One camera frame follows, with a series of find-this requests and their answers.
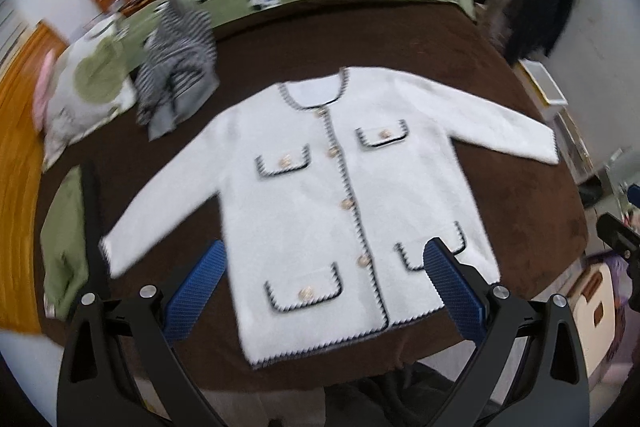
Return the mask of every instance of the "white cardigan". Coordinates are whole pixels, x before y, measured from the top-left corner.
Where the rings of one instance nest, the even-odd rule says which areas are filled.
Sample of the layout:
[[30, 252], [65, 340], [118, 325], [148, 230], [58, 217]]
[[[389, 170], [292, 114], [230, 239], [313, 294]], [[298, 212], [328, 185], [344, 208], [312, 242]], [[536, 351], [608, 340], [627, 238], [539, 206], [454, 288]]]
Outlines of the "white cardigan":
[[133, 199], [103, 238], [111, 274], [218, 194], [252, 365], [407, 324], [442, 306], [422, 270], [432, 237], [500, 278], [451, 138], [558, 163], [545, 125], [414, 74], [350, 68], [268, 87], [214, 118]]

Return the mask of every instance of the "cardigan sleeve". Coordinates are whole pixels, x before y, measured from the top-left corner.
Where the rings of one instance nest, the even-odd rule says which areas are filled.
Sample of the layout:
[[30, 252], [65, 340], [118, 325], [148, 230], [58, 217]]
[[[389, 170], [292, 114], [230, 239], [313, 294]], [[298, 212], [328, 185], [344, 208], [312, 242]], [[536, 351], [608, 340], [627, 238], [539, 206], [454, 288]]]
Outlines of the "cardigan sleeve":
[[167, 163], [102, 238], [111, 277], [126, 272], [218, 191], [231, 154], [233, 130], [226, 116], [213, 119]]
[[405, 99], [436, 120], [450, 137], [542, 163], [559, 162], [554, 132], [543, 123], [412, 74], [403, 84], [400, 89]]

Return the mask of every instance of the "pink plush toy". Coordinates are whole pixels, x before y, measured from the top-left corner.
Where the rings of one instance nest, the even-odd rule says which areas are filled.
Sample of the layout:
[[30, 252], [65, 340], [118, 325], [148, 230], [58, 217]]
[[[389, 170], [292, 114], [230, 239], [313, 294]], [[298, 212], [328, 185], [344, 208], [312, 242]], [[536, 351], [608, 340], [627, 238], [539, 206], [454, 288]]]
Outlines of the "pink plush toy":
[[33, 91], [33, 107], [31, 109], [33, 115], [33, 127], [40, 132], [44, 126], [44, 119], [47, 115], [47, 104], [49, 103], [49, 82], [53, 75], [53, 67], [56, 64], [56, 54], [53, 50], [44, 57], [44, 62], [40, 68], [40, 76], [36, 82], [36, 88]]

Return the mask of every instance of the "metal screw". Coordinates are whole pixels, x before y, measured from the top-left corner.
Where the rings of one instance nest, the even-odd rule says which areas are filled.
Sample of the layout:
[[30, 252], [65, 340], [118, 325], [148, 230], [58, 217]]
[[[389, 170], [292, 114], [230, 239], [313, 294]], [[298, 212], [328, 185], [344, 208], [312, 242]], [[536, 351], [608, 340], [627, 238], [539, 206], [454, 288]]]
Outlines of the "metal screw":
[[156, 294], [156, 287], [152, 284], [147, 284], [146, 286], [142, 286], [140, 288], [140, 296], [143, 299], [150, 299]]
[[494, 295], [498, 299], [506, 299], [506, 298], [509, 297], [510, 293], [509, 293], [509, 290], [507, 288], [505, 288], [504, 286], [496, 286], [494, 288]]
[[93, 304], [94, 301], [95, 301], [95, 295], [92, 293], [85, 293], [80, 299], [80, 302], [82, 302], [82, 304], [84, 304], [85, 306], [88, 306], [89, 304]]
[[566, 306], [566, 299], [564, 296], [557, 293], [554, 295], [554, 304], [559, 308], [564, 308]]

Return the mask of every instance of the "cardigan pocket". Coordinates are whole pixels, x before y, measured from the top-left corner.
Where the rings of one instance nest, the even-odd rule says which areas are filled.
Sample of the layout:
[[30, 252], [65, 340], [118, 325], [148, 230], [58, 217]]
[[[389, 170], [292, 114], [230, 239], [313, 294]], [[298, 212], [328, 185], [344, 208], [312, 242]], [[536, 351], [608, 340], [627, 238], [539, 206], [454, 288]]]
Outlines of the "cardigan pocket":
[[272, 178], [289, 172], [300, 171], [311, 165], [311, 147], [305, 145], [297, 152], [280, 155], [260, 155], [255, 159], [255, 168], [262, 178]]
[[[458, 255], [462, 253], [466, 248], [466, 236], [460, 227], [459, 222], [455, 222], [456, 231], [458, 232], [458, 241], [457, 243], [451, 245], [450, 242], [445, 237], [441, 237], [441, 240], [444, 241], [447, 248], [451, 250], [455, 248], [455, 250], [451, 250], [453, 255]], [[424, 246], [427, 242], [433, 237], [425, 237], [421, 239], [414, 239], [412, 241], [406, 241], [404, 243], [396, 243], [394, 245], [394, 251], [400, 256], [404, 267], [411, 272], [418, 272], [424, 270], [424, 261], [422, 259], [422, 254], [424, 252]]]
[[333, 263], [304, 275], [268, 280], [264, 289], [271, 307], [287, 313], [335, 299], [342, 293], [342, 279], [337, 264]]
[[378, 147], [404, 141], [409, 136], [409, 127], [404, 120], [398, 120], [396, 123], [386, 127], [358, 128], [356, 129], [356, 135], [360, 145], [365, 149], [377, 149]]

